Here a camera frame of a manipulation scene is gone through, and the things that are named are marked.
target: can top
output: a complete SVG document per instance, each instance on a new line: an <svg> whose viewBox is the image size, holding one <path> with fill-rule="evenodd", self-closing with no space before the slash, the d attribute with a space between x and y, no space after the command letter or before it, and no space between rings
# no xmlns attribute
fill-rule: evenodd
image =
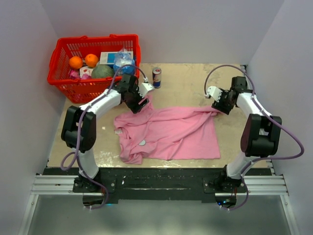
<svg viewBox="0 0 313 235"><path fill-rule="evenodd" d="M159 73L161 73L161 69L160 69L159 67L154 67L154 68L152 69L152 72L153 72L154 74L159 74Z"/></svg>

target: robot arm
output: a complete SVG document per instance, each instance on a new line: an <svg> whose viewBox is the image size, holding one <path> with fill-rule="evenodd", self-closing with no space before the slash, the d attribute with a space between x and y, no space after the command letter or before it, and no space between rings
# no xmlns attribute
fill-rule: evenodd
<svg viewBox="0 0 313 235"><path fill-rule="evenodd" d="M241 184L243 177L254 165L255 159L266 158L274 155L278 149L280 128L270 122L252 101L252 90L247 88L245 77L233 77L231 88L229 90L219 89L211 86L207 89L207 98L213 98L212 107L229 114L236 105L243 110L247 117L246 126L240 141L241 153L230 164L226 165L220 173L217 180L212 182L211 186L218 190L222 188L233 189ZM280 117L273 117L264 110L263 106L256 99L261 109L271 118L282 123Z"/></svg>
<svg viewBox="0 0 313 235"><path fill-rule="evenodd" d="M91 179L94 179L99 172L92 148L96 141L96 121L108 110L122 102L125 102L134 114L140 112L149 102L149 100L145 98L146 94L153 89L153 86L148 83L147 79L145 79L144 83L138 85L138 79L135 76L125 74L122 80L112 87L109 94L107 94L108 89L106 89L103 94L91 102L80 107L70 106L68 108L61 139L67 143L68 147L74 149L76 149L78 139L78 123L80 116L84 110L88 110L84 116L79 137L80 146L78 158L81 164L80 178L82 178L81 176L85 177L83 170Z"/></svg>

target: wooden table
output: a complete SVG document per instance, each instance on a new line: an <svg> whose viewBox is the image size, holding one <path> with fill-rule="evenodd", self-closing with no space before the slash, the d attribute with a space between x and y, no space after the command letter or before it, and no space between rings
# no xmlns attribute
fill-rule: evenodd
<svg viewBox="0 0 313 235"><path fill-rule="evenodd" d="M152 68L162 69L162 87L153 91L153 105L156 109L171 106L206 106L212 99L205 99L203 85L207 74L218 64L141 64L142 70L152 80ZM233 68L216 70L208 86L229 89L231 78L242 76ZM72 105L66 100L54 139L48 167L59 167L62 158L71 149L61 140L61 131L67 108ZM220 146L221 158L213 160L172 160L144 159L142 165L125 164L119 158L120 146L118 135L114 133L114 118L129 109L121 104L106 113L97 122L97 141L94 155L99 167L223 167L230 163L240 152L240 138L246 124L246 117L239 108L234 108L229 115L214 117L216 134ZM267 167L265 161L258 162L256 167Z"/></svg>

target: melon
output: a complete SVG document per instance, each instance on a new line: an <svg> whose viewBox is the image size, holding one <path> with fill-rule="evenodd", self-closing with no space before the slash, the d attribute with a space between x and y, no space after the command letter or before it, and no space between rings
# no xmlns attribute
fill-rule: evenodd
<svg viewBox="0 0 313 235"><path fill-rule="evenodd" d="M105 77L113 77L114 76L114 70L107 65L97 65L92 73L92 78L105 78Z"/></svg>

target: pink towel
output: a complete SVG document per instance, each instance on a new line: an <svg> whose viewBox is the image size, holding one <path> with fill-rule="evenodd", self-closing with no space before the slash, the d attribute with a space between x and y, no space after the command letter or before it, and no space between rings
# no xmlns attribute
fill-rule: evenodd
<svg viewBox="0 0 313 235"><path fill-rule="evenodd" d="M154 109L149 102L138 114L121 114L114 120L120 158L129 164L141 164L142 158L220 158L213 123L217 112L209 106Z"/></svg>

